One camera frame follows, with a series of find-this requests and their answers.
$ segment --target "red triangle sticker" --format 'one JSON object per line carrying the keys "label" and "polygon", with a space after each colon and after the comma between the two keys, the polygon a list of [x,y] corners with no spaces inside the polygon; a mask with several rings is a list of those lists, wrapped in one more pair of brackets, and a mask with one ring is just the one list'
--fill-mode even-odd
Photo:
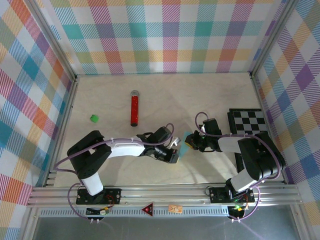
{"label": "red triangle sticker", "polygon": [[150,203],[149,205],[145,206],[144,208],[141,209],[144,211],[146,214],[149,214],[151,217],[154,216],[154,203]]}

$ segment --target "small tan label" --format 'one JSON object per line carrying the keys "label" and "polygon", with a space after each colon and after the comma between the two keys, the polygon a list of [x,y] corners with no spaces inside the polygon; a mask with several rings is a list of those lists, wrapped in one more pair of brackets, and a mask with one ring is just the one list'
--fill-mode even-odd
{"label": "small tan label", "polygon": [[182,214],[183,207],[178,205],[169,205],[168,212]]}

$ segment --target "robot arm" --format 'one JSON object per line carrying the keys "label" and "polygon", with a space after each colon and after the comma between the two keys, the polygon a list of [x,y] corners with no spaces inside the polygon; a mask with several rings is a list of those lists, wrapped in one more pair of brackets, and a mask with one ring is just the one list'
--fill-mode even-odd
{"label": "robot arm", "polygon": [[[171,132],[165,126],[160,127],[155,133],[147,132],[137,135],[132,139],[144,143],[160,143],[167,139]],[[93,144],[104,141],[104,136],[98,130],[90,132],[87,136],[77,142],[68,151],[67,155],[75,154]],[[100,180],[98,169],[106,159],[119,156],[148,156],[169,164],[175,164],[179,160],[177,149],[171,148],[177,145],[180,139],[175,137],[168,146],[156,145],[150,146],[137,142],[112,142],[111,144],[102,144],[94,148],[94,152],[85,151],[84,153],[70,159],[71,164],[77,174],[77,177],[83,182],[88,193],[91,196],[97,195],[104,190]]]}
{"label": "robot arm", "polygon": [[[222,135],[218,123],[214,118],[203,121],[201,130],[210,135]],[[284,158],[280,154],[275,144],[270,139],[267,132],[260,132],[255,135],[263,140],[277,157],[280,168],[285,165]],[[206,148],[211,148],[210,152],[232,152],[242,155],[245,169],[236,176],[226,181],[224,188],[228,198],[232,200],[248,191],[248,188],[256,182],[275,175],[278,168],[275,160],[265,146],[253,137],[213,137],[204,135],[199,131],[194,131],[185,139],[185,143],[194,150],[208,152]]]}

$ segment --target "white floor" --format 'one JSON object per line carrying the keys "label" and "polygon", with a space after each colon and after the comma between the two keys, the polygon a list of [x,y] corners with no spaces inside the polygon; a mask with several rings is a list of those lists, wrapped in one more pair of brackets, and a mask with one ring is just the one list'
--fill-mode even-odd
{"label": "white floor", "polygon": [[[130,126],[130,92],[138,90],[139,125]],[[196,127],[195,115],[204,111],[216,118],[223,134],[229,133],[230,108],[259,108],[248,73],[104,75],[80,78],[66,131],[62,156],[81,138],[99,130],[105,139],[154,132],[167,123],[181,139]],[[90,116],[99,116],[98,123]],[[61,167],[72,169],[69,161]],[[224,183],[237,174],[233,153],[201,153],[189,149],[177,164],[150,157],[107,159],[98,171],[104,185]],[[56,187],[79,182],[59,172]]]}

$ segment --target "red cylinder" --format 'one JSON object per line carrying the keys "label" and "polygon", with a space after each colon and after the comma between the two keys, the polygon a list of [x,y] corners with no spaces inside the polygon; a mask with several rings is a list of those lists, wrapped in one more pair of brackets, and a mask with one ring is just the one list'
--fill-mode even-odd
{"label": "red cylinder", "polygon": [[139,111],[139,92],[133,90],[131,92],[131,122],[132,127],[138,126],[138,111]]}

